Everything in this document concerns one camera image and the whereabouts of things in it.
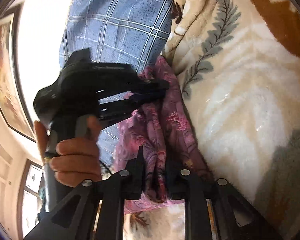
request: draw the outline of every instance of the window pane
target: window pane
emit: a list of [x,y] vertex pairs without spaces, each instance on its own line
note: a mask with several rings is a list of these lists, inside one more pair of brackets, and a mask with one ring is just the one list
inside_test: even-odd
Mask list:
[[24,191],[22,203],[22,233],[25,237],[39,222],[38,221],[38,198]]
[[41,177],[42,177],[42,169],[34,165],[30,165],[30,169],[26,180],[26,186],[29,189],[32,189],[34,192],[38,193]]

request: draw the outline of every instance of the wall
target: wall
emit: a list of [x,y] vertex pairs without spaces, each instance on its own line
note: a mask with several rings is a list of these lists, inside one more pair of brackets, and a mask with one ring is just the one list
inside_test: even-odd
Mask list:
[[[52,84],[60,70],[58,52],[71,1],[16,0],[11,5],[13,7],[24,3],[20,16],[17,55],[21,86],[33,120],[37,119],[32,107],[37,91]],[[40,163],[40,157],[36,144],[10,129],[1,113],[0,145],[1,154],[7,156],[3,152],[5,151],[11,157],[11,165],[3,174],[5,179],[0,180],[0,222],[10,237],[17,240],[20,180],[27,158]],[[5,166],[0,165],[0,169],[4,170]]]

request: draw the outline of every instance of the purple garment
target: purple garment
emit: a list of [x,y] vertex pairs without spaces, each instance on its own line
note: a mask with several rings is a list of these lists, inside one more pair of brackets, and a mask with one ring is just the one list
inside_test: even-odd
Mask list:
[[126,200],[125,213],[151,210],[182,201],[167,199],[164,184],[165,161],[169,151],[190,170],[202,178],[213,177],[198,150],[181,97],[177,77],[162,56],[155,66],[146,67],[139,75],[142,79],[165,79],[170,88],[163,100],[144,104],[132,117],[119,123],[120,141],[115,151],[114,169],[125,168],[128,160],[136,158],[143,145],[145,159],[145,189],[138,201]]

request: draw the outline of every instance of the framed painting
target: framed painting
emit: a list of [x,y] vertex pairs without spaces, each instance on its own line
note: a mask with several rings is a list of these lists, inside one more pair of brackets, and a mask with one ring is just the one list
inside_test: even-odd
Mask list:
[[20,11],[21,5],[15,6],[0,19],[0,111],[11,129],[35,141],[16,60]]

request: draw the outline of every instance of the window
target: window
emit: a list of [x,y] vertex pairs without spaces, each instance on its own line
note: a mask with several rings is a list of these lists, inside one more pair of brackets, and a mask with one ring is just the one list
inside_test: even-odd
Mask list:
[[39,165],[28,160],[23,179],[21,180],[18,215],[21,217],[18,230],[22,233],[22,239],[35,227],[38,221],[38,213],[43,204],[44,179],[43,170]]

